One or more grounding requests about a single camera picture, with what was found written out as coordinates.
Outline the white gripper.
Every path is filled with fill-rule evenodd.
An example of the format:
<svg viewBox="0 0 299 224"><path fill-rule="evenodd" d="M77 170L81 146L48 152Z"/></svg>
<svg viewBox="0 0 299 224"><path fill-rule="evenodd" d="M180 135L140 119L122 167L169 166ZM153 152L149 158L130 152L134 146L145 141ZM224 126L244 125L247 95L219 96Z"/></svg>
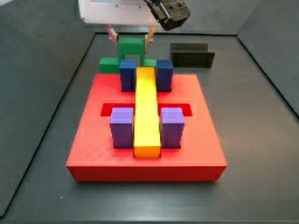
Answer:
<svg viewBox="0 0 299 224"><path fill-rule="evenodd" d="M149 25L145 44L153 42L156 19L144 0L78 0L78 14L88 24L102 24L117 52L117 33L112 25Z"/></svg>

